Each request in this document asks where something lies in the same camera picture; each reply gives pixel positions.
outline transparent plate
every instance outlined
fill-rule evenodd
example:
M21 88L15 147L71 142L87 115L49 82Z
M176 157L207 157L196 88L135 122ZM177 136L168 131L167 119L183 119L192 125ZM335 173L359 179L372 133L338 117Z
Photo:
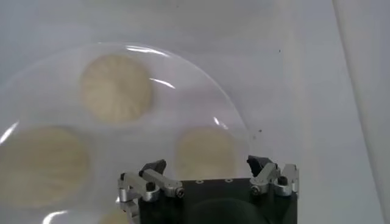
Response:
M80 100L79 77L100 55L136 57L151 72L152 109L123 125L97 121ZM130 43L98 43L47 58L14 76L0 89L0 130L7 135L31 127L72 128L90 146L93 168L76 195L41 209L0 206L4 223L97 223L115 208L116 179L150 161L167 160L165 174L175 178L174 150L187 129L220 126L235 140L238 177L249 176L246 128L220 87L195 65L170 52Z

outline petri dish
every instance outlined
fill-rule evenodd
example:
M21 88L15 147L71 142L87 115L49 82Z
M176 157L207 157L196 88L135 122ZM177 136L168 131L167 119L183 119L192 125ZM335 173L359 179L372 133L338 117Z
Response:
M82 105L80 76L91 61L105 54L136 58L151 74L152 108L137 121L100 122ZM92 164L90 177L80 190L57 205L19 209L0 203L0 220L5 223L99 223L117 206L120 173L137 172L145 163L165 159L165 175L176 177L176 142L193 127L219 127L230 133L235 144L235 175L250 175L247 129L229 97L200 68L156 47L95 43L59 52L2 85L0 105L0 143L29 128L71 128L88 144Z

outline white surface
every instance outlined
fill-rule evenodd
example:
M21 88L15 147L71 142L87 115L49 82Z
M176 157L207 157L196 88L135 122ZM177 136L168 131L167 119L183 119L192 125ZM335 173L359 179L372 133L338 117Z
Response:
M334 4L383 214L390 223L390 1Z
M94 59L106 54L136 58L150 72L153 105L137 121L115 125L99 122L82 105L80 76ZM184 131L199 126L218 127L229 133L234 140L233 177L250 176L245 162L249 152L246 128L235 107L204 72L169 52L111 43L72 49L17 74L0 89L0 105L5 105L1 108L0 130L7 130L15 122L15 132L51 125L70 128L88 144L91 156L89 180L76 197L70 196L73 200L67 198L53 206L39 207L32 214L0 201L1 223L40 224L47 209L56 207L67 210L68 217L51 224L95 223L94 215L100 217L107 212L105 209L116 208L117 179L121 173L136 172L146 163L165 159L168 166L164 174L177 179L177 141Z
M383 223L331 0L9 0L0 28L2 77L91 41L189 59L238 107L254 154L298 164L299 223Z

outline dough disc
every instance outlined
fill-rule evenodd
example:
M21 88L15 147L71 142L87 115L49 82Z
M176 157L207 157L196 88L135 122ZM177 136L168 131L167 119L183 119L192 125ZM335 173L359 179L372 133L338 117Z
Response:
M147 69L124 55L104 55L81 76L84 105L98 119L111 123L133 121L151 106L152 84Z
M194 128L176 149L176 173L181 180L232 178L235 175L234 142L223 129Z
M0 200L39 208L79 188L90 168L85 146L57 127L22 131L0 145Z
M117 209L106 216L100 221L100 224L129 224L127 221L126 213L120 209Z

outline metal clamp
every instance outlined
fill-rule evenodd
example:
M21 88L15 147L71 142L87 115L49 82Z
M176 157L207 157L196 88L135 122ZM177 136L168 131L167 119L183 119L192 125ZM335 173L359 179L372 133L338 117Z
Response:
M299 170L296 165L286 164L282 175L273 182L274 192L279 196L290 196L293 192L298 195Z
M160 190L155 183L148 182L132 172L121 174L118 189L120 202L132 201L140 197L144 201L155 201Z
M268 193L270 184L280 176L280 170L275 163L267 163L260 173L249 180L250 192L257 196Z
M164 177L160 173L147 169L142 173L142 177L146 181L150 181L155 183L158 187L160 187L167 197L184 197L184 188L183 184L180 181L171 180L169 178Z

